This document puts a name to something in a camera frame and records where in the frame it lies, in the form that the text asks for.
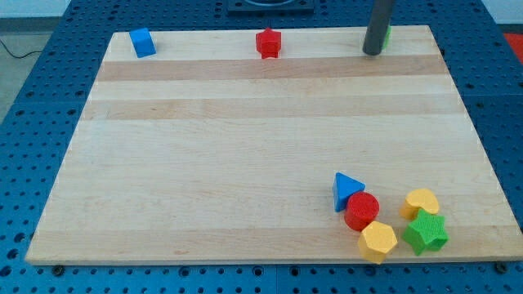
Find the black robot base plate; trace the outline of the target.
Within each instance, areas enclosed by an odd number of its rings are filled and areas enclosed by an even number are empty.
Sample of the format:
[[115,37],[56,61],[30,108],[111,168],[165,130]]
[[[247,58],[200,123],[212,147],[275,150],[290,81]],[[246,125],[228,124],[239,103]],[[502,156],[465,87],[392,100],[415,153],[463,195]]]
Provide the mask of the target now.
[[226,0],[224,1],[229,15],[248,13],[312,13],[315,9],[315,0]]

